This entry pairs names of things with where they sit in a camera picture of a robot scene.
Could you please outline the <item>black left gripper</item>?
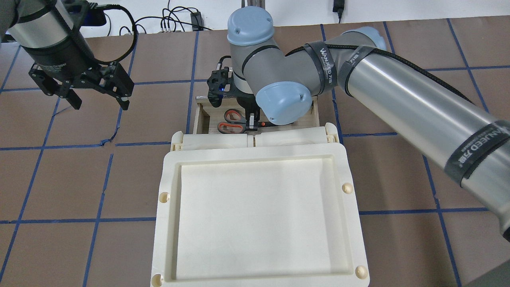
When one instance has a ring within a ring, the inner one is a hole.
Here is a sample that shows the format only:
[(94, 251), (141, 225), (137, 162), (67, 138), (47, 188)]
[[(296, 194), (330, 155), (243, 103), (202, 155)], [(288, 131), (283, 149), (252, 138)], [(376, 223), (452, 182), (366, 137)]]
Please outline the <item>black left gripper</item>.
[(129, 109), (129, 97), (134, 89), (133, 81), (118, 61), (113, 61), (106, 67), (88, 68), (74, 77), (62, 78), (62, 80), (52, 77), (42, 67), (34, 63), (29, 71), (29, 76), (44, 94), (53, 96), (62, 93), (62, 97), (75, 110), (80, 109), (82, 99), (72, 90), (73, 88), (94, 89), (117, 98), (117, 103), (124, 111)]

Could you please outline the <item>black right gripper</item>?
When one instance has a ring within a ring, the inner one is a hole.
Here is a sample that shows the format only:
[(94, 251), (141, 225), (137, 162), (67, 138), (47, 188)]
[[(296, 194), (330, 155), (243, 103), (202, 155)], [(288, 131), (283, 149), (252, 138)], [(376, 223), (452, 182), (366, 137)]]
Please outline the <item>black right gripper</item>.
[(257, 105), (255, 97), (237, 97), (237, 103), (244, 108), (245, 123), (242, 132), (257, 131), (263, 127), (260, 121), (260, 107)]

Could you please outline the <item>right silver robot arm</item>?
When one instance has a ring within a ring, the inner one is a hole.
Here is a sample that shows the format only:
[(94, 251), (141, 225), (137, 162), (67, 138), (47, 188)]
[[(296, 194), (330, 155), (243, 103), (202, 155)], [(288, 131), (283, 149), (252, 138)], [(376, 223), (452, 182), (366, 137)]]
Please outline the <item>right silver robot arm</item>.
[(313, 96), (339, 87), (473, 194), (497, 216), (509, 240), (509, 121), (386, 51), (373, 27), (309, 42), (284, 55), (265, 9), (239, 8), (227, 26), (235, 79), (247, 85), (270, 122), (297, 121)]

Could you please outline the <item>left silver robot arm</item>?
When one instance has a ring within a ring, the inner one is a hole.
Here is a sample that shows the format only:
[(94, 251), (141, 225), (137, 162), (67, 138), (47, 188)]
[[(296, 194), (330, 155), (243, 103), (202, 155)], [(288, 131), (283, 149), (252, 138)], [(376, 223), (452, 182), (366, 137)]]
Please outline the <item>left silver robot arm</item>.
[(134, 82), (122, 67), (135, 49), (135, 31), (129, 49), (115, 60), (99, 60), (82, 36), (83, 26), (106, 23), (107, 10), (123, 11), (135, 28), (131, 13), (121, 5), (99, 5), (87, 0), (2, 0), (1, 35), (9, 33), (33, 59), (29, 76), (47, 96), (58, 96), (74, 109), (81, 98), (75, 89), (93, 89), (129, 108)]

